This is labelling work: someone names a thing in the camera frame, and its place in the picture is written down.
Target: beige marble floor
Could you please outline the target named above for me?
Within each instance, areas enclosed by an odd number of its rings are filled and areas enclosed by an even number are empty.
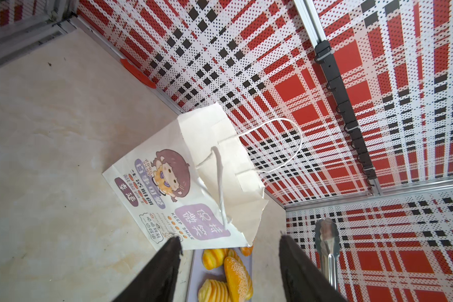
[[[0,301],[109,301],[132,280],[155,251],[101,173],[175,117],[81,30],[0,69]],[[285,212],[264,213],[254,300],[282,301]]]

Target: perforated metal panel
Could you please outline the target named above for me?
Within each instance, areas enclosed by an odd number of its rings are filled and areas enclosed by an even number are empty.
[[[453,174],[453,1],[315,5],[381,185]],[[293,2],[80,0],[78,14],[186,111],[219,102],[238,132],[296,119],[301,154],[262,175],[281,202],[367,189]],[[298,133],[277,123],[242,142],[268,168]]]
[[[453,190],[287,212],[287,233],[320,267],[315,222],[337,224],[350,301],[453,301]]]
[[[44,13],[47,0],[0,1],[0,28]]]

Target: paper bag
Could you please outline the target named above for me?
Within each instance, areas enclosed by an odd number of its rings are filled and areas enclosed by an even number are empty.
[[[251,246],[267,204],[218,104],[178,116],[103,176],[156,250],[173,236],[185,250]]]

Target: white rope handle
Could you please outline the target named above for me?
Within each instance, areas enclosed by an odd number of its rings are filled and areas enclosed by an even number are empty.
[[[279,166],[273,168],[272,170],[268,170],[268,171],[260,170],[260,169],[254,169],[255,172],[270,173],[270,172],[273,172],[273,171],[275,171],[275,170],[277,170],[277,169],[280,169],[280,168],[283,167],[283,166],[286,166],[291,160],[294,159],[294,157],[300,152],[300,150],[301,150],[301,148],[302,148],[302,142],[303,142],[303,139],[302,139],[302,130],[300,129],[300,127],[298,126],[298,124],[297,124],[296,122],[294,122],[293,120],[288,119],[288,118],[272,118],[272,119],[269,119],[268,121],[259,124],[257,127],[254,127],[254,128],[252,128],[252,129],[248,130],[247,132],[237,134],[237,135],[234,136],[234,137],[240,137],[240,136],[246,135],[246,134],[248,134],[248,133],[250,133],[250,132],[252,132],[252,131],[255,131],[255,130],[257,130],[258,128],[264,126],[265,124],[268,124],[268,123],[271,123],[271,122],[274,122],[274,121],[287,121],[287,122],[291,123],[292,125],[294,125],[295,128],[297,128],[298,135],[300,136],[300,145],[298,146],[298,149],[297,149],[297,151],[294,153],[294,155],[292,155],[292,157],[290,157],[290,159],[288,159],[287,161],[281,163]]]
[[[223,227],[226,229],[227,228],[227,223],[230,223],[229,219],[227,219],[227,214],[225,212],[225,204],[223,201],[223,164],[222,164],[222,156],[220,155],[220,150],[218,150],[218,147],[213,146],[211,147],[211,153],[208,155],[205,160],[200,162],[196,168],[201,167],[204,163],[206,163],[207,160],[211,159],[213,157],[213,154],[216,157],[216,176],[218,179],[218,195],[220,197],[220,213],[222,214],[222,219],[223,219]]]

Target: yellow bread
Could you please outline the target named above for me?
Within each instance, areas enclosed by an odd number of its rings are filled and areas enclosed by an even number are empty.
[[[252,251],[254,250],[254,246],[250,246],[250,247],[241,247],[240,248],[240,251],[242,252],[242,254],[245,256],[245,257],[248,257],[252,254]]]
[[[227,248],[206,249],[203,251],[203,265],[207,270],[220,267],[227,254]]]
[[[228,256],[235,258],[235,260],[238,261],[243,266],[243,269],[245,270],[245,274],[247,274],[247,286],[248,286],[247,296],[245,297],[245,300],[250,300],[252,298],[252,296],[254,295],[254,286],[252,284],[252,279],[250,278],[250,274],[248,273],[245,265],[243,264],[242,259],[240,259],[238,254],[233,249],[229,249]]]
[[[232,302],[226,282],[206,279],[198,291],[198,302]]]
[[[248,281],[243,264],[229,256],[224,259],[223,267],[232,301],[245,302],[248,292]]]

